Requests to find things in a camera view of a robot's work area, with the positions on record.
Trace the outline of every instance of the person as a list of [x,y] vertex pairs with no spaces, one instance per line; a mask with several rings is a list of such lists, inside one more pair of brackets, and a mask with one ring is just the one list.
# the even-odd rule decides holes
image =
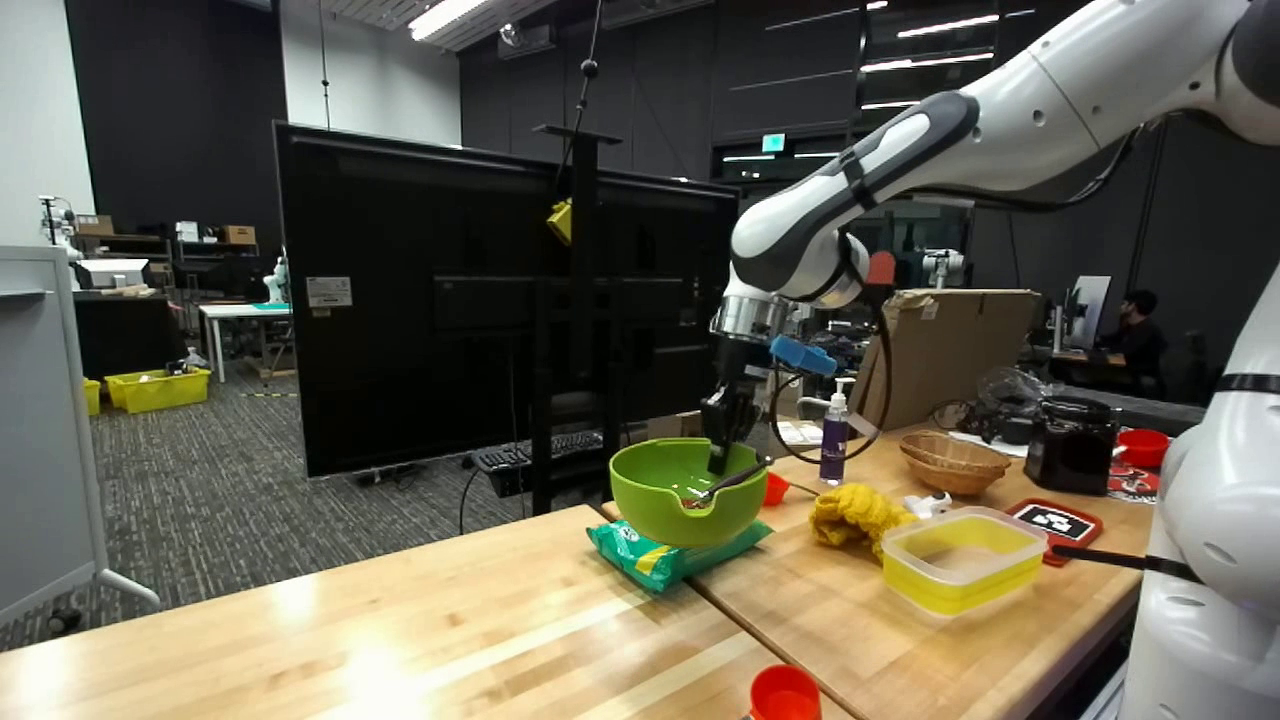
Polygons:
[[1139,393],[1159,397],[1164,333],[1151,318],[1155,291],[1135,286],[1118,301],[1114,328],[1097,341],[1097,355],[1135,377]]

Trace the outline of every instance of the green bowl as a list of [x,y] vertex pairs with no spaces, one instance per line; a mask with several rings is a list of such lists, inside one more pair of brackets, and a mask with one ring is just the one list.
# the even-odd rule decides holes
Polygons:
[[[625,518],[673,546],[714,546],[736,538],[764,502],[764,469],[730,487],[721,487],[703,507],[687,507],[687,492],[708,487],[711,441],[703,436],[668,436],[627,443],[606,461],[612,501]],[[730,443],[728,469],[748,471],[760,464],[757,447]]]

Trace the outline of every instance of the bottle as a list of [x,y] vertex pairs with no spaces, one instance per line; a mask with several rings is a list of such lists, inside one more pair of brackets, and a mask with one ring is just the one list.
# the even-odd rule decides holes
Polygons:
[[850,436],[845,382],[847,381],[835,381],[835,393],[831,393],[829,415],[824,415],[824,447],[820,447],[820,464],[816,464],[824,483],[845,483],[845,443]]

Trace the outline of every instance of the yellow bin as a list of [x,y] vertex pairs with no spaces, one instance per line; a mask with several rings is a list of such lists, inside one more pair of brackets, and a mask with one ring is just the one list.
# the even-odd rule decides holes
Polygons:
[[160,407],[188,407],[208,398],[208,368],[188,373],[123,373],[107,377],[107,397],[116,411],[160,411]]
[[85,411],[98,415],[104,411],[104,382],[98,381],[79,381]]

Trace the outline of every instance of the sticker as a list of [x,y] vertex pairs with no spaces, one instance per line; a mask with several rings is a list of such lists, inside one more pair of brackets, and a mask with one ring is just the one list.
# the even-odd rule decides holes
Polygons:
[[308,277],[308,306],[310,313],[337,313],[351,306],[351,277]]
[[1056,502],[1023,502],[1012,510],[1012,518],[1020,523],[1030,523],[1030,529],[1044,529],[1051,534],[1063,534],[1063,538],[1082,538],[1097,530],[1091,518],[1068,510],[1068,507],[1056,507]]

